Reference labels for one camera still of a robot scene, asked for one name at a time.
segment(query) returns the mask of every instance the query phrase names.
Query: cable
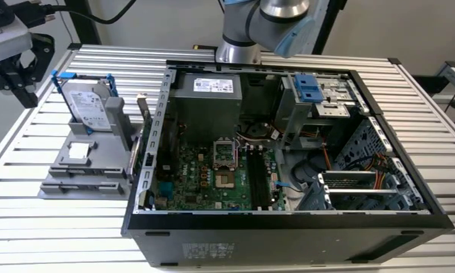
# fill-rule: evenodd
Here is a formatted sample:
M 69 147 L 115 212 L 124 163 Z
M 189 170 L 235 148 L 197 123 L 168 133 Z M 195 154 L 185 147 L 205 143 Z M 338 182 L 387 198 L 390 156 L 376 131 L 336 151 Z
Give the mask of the cable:
M 236 134 L 245 140 L 245 141 L 249 141 L 249 142 L 260 142 L 260 141 L 266 141 L 266 140 L 272 140 L 271 138 L 257 138 L 257 137 L 253 137 L 253 136 L 245 136 L 243 133 L 240 132 L 236 132 Z
M 278 185 L 278 187 L 284 187 L 284 188 L 291 189 L 291 190 L 295 191 L 295 192 L 303 193 L 303 191 L 299 191 L 296 188 L 294 188 L 294 187 L 291 187 L 291 186 L 282 186 L 282 185 Z
M 448 110 L 448 107 L 450 107 L 450 104 L 452 103 L 454 99 L 455 99 L 455 94 L 454 94 L 454 97 L 452 97 L 452 99 L 448 101 L 448 104 L 447 104 L 446 110 L 443 111 L 444 113 L 447 112 L 447 110 Z
M 363 158 L 358 158 L 355 161 L 350 162 L 350 163 L 346 165 L 346 168 L 344 168 L 343 170 L 344 170 L 344 171 L 348 170 L 348 168 L 350 168 L 354 164 L 356 164 L 356 163 L 359 163 L 359 162 L 362 162 L 362 161 L 364 161 L 364 160 L 368 160 L 368 159 L 371 159 L 371 158 L 374 158 L 372 155 L 371 155 L 371 156 L 364 156 Z
M 60 19 L 63 20 L 63 23 L 64 23 L 65 30 L 68 31 L 68 34 L 69 34 L 71 43 L 73 43 L 73 42 L 75 42 L 75 39 L 73 39 L 73 36 L 72 36 L 72 34 L 71 34 L 71 31 L 69 31 L 68 24 L 65 23 L 65 20 L 64 20 L 63 14 L 61 14 L 61 13 L 59 13 L 59 16 L 60 16 Z
M 219 3 L 219 6 L 220 6 L 220 10 L 221 10 L 223 13 L 224 13 L 224 7 L 223 7 L 223 4 L 220 3 L 220 0 L 217 0 L 217 3 Z
M 84 14 L 80 13 L 75 10 L 71 9 L 71 7 L 68 6 L 52 6 L 52 10 L 53 11 L 59 11 L 59 12 L 68 12 L 68 13 L 73 13 L 77 14 L 79 16 L 83 16 L 84 18 L 100 23 L 100 24 L 112 24 L 116 23 L 116 21 L 123 17 L 123 15 L 127 13 L 128 9 L 131 8 L 131 6 L 135 4 L 136 0 L 131 0 L 128 2 L 128 4 L 124 6 L 123 10 L 117 13 L 117 15 L 115 17 L 112 17 L 112 19 L 109 20 L 104 20 L 96 16 L 93 16 L 92 14 Z

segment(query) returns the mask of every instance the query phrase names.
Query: aluminum extrusion table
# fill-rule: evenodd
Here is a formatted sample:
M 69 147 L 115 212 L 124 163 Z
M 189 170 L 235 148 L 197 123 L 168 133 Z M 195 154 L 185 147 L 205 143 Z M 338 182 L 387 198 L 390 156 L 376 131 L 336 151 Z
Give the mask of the aluminum extrusion table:
M 140 122 L 136 95 L 155 110 L 165 59 L 213 61 L 212 51 L 83 46 L 68 50 L 56 69 L 112 73 L 125 113 Z M 414 164 L 455 224 L 455 125 L 402 65 L 387 59 L 263 54 L 263 64 L 355 69 L 384 112 Z M 121 238 L 127 201 L 40 200 L 41 180 L 69 133 L 68 108 L 49 80 L 40 104 L 25 110 L 0 143 L 0 272 L 149 272 L 132 239 Z M 382 265 L 327 267 L 171 268 L 204 272 L 455 272 L 455 230 Z

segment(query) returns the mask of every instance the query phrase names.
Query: black cable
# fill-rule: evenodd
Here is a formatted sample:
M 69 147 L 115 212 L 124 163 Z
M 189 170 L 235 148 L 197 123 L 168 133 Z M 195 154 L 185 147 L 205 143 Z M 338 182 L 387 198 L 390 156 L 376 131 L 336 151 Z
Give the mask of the black cable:
M 316 154 L 314 152 L 307 153 L 307 165 L 318 173 L 327 171 L 327 169 L 320 168 L 319 166 L 315 165 L 315 163 L 312 163 L 312 159 L 315 156 L 316 156 Z
M 352 170 L 355 168 L 359 168 L 360 171 L 364 170 L 364 166 L 362 166 L 360 164 L 352 165 L 347 170 L 350 171 L 350 170 Z
M 290 177 L 291 177 L 291 179 L 292 179 L 295 182 L 298 182 L 299 184 L 310 183 L 310 182 L 314 181 L 314 179 L 311 178 L 311 176 L 307 174 L 304 168 L 303 168 L 303 171 L 304 171 L 304 173 L 307 174 L 308 179 L 311 179 L 312 181 L 306 181 L 306 180 L 303 180 L 303 179 L 300 179 L 300 178 L 296 177 L 296 169 L 299 169 L 300 167 L 303 167 L 304 164 L 308 164 L 308 166 L 312 168 L 312 170 L 314 170 L 316 173 L 326 171 L 326 169 L 322 169 L 320 167 L 318 167 L 318 166 L 311 162 L 311 160 L 312 160 L 312 158 L 314 158 L 315 156 L 316 156 L 316 153 L 314 153 L 314 152 L 307 153 L 306 158 L 302 159 L 302 160 L 294 165 L 294 167 L 292 167 L 291 170 L 290 170 Z
M 224 13 L 224 7 L 223 7 L 223 4 L 220 3 L 220 0 L 217 0 L 217 3 L 219 3 L 219 6 L 220 6 L 220 10 L 221 10 L 223 13 Z
M 85 17 L 87 19 L 89 19 L 89 20 L 92 20 L 92 21 L 95 21 L 95 22 L 97 22 L 97 23 L 100 23 L 100 24 L 112 24 L 112 23 L 116 23 L 116 21 L 123 17 L 123 15 L 127 13 L 128 9 L 129 9 L 131 6 L 135 4 L 135 2 L 136 2 L 136 0 L 131 0 L 131 1 L 128 2 L 128 4 L 124 6 L 124 8 L 123 8 L 123 10 L 120 11 L 120 13 L 117 13 L 117 15 L 116 15 L 115 17 L 112 17 L 112 19 L 109 19 L 109 20 L 104 20 L 104 19 L 101 19 L 101 18 L 93 16 L 92 14 L 80 13 L 80 12 L 72 10 L 71 7 L 68 7 L 68 6 L 52 6 L 51 8 L 52 8 L 52 10 L 56 11 L 56 12 L 57 12 L 57 11 L 60 11 L 60 12 L 67 11 L 67 12 L 69 12 L 69 13 L 77 14 L 79 16 L 83 16 L 83 17 Z
M 448 110 L 448 107 L 450 107 L 450 104 L 452 103 L 454 99 L 455 99 L 455 94 L 454 94 L 454 97 L 452 97 L 452 99 L 448 101 L 448 104 L 447 104 L 446 110 L 443 111 L 444 113 L 447 112 L 447 110 Z
M 75 39 L 73 39 L 73 36 L 72 36 L 72 34 L 71 34 L 71 31 L 69 31 L 68 24 L 65 23 L 65 20 L 64 20 L 63 14 L 61 14 L 61 13 L 59 13 L 59 16 L 60 16 L 60 19 L 63 20 L 63 23 L 64 23 L 65 30 L 68 31 L 68 34 L 69 34 L 71 43 L 73 43 L 73 42 L 75 42 Z
M 291 186 L 282 186 L 282 185 L 278 185 L 276 187 L 291 188 L 295 192 L 303 193 L 303 191 L 299 191 L 296 188 L 294 188 L 294 187 L 291 187 Z
M 358 158 L 355 161 L 350 162 L 347 165 L 346 165 L 346 168 L 343 169 L 343 171 L 347 171 L 348 169 L 351 169 L 352 165 L 355 165 L 356 163 L 364 161 L 364 160 L 368 160 L 371 159 L 374 156 L 364 156 L 363 158 Z

